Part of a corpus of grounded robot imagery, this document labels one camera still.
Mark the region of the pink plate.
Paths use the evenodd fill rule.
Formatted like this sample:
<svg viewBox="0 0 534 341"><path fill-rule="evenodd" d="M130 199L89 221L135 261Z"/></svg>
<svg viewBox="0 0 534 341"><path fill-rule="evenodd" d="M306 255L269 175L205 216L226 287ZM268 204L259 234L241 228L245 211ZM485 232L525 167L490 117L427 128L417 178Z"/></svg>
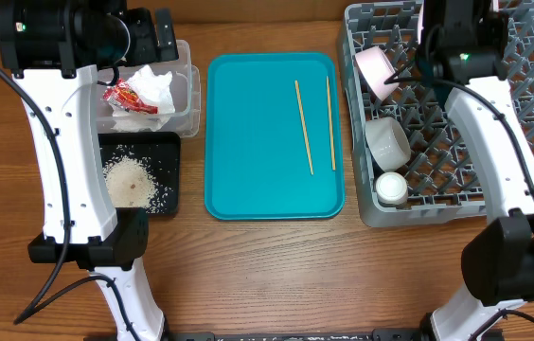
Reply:
<svg viewBox="0 0 534 341"><path fill-rule="evenodd" d="M420 10L419 10L419 13L418 13L418 22L417 22L417 44L418 45L421 45L421 40L422 40L422 31L424 29L424 24L423 24L423 19L424 19L424 9L425 9L425 6L424 6L424 1L422 3L422 5L420 6Z"/></svg>

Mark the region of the red snack wrapper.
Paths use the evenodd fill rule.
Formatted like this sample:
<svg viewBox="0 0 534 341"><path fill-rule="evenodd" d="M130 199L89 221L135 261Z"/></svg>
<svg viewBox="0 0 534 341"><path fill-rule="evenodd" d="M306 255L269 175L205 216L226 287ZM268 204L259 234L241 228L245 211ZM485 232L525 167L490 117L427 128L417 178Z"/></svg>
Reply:
<svg viewBox="0 0 534 341"><path fill-rule="evenodd" d="M126 112L148 115L158 113L157 107L146 104L123 79L118 79L114 86L108 87L103 93L102 99L113 108Z"/></svg>

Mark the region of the white napkin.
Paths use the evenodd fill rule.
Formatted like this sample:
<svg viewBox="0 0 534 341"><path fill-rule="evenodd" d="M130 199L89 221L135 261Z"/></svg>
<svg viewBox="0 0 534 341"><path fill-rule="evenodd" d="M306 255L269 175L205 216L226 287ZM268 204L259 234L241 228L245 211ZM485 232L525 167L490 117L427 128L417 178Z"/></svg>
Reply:
<svg viewBox="0 0 534 341"><path fill-rule="evenodd" d="M173 98L170 92L172 74L155 74L149 65L144 65L137 70L125 82L146 103L158 108L156 115L148 115L137 112L126 112L121 109L113 109L112 116L116 117L114 130L125 133L136 133L144 130L156 132L169 120L169 114L173 114Z"/></svg>

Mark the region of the pink bowl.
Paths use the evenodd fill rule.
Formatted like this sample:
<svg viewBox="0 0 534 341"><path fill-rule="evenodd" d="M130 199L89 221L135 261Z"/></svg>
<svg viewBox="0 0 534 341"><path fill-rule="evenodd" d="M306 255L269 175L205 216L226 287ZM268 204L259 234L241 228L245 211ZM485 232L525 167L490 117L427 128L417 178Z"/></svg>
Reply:
<svg viewBox="0 0 534 341"><path fill-rule="evenodd" d="M378 46L357 53L355 61L365 82L380 101L386 100L398 87L397 82L387 83L395 69Z"/></svg>

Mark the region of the grey-white bowl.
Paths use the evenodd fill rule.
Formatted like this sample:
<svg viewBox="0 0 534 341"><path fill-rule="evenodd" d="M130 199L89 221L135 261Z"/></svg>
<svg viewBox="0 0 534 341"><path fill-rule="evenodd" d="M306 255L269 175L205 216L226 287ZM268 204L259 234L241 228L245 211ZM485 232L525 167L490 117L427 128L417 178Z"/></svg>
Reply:
<svg viewBox="0 0 534 341"><path fill-rule="evenodd" d="M373 163L381 171L396 171L410 160L408 138L393 117L369 120L365 124L365 141Z"/></svg>

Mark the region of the rice food scraps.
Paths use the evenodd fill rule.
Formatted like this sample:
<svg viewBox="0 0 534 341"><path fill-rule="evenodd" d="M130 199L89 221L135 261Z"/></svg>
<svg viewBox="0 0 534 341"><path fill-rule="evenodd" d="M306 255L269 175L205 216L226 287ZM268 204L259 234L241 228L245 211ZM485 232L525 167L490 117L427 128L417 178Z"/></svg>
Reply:
<svg viewBox="0 0 534 341"><path fill-rule="evenodd" d="M151 214L169 210L171 187L158 179L164 167L155 168L151 159L131 145L117 144L100 148L104 153L103 176L115 207L141 207Z"/></svg>

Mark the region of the cream cup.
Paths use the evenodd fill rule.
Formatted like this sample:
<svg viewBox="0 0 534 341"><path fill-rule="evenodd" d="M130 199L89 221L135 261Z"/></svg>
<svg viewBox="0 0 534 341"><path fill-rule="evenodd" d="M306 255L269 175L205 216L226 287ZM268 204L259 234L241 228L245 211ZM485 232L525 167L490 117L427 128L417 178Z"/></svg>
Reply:
<svg viewBox="0 0 534 341"><path fill-rule="evenodd" d="M408 184L397 172L385 172L375 182L375 191L380 204L401 206L408 199Z"/></svg>

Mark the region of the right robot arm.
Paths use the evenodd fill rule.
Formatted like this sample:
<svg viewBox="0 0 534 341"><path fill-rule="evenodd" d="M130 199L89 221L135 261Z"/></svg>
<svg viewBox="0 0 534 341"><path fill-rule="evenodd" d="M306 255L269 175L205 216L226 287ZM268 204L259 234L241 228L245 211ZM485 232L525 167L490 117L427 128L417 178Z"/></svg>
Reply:
<svg viewBox="0 0 534 341"><path fill-rule="evenodd" d="M421 328L431 340L478 340L534 301L534 155L503 63L507 16L490 1L428 0L421 19L420 73L465 143L487 211L462 252L460 289Z"/></svg>

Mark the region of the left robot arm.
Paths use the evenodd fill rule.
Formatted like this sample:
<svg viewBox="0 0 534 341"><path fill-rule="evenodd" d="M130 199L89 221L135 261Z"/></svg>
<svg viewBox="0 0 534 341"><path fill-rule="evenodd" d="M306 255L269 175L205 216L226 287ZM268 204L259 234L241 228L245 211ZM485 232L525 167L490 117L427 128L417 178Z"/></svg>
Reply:
<svg viewBox="0 0 534 341"><path fill-rule="evenodd" d="M168 9L123 1L0 1L0 76L24 102L44 194L44 226L29 257L84 270L119 340L165 340L169 327L142 260L147 212L115 207L103 177L98 73L175 60L171 24Z"/></svg>

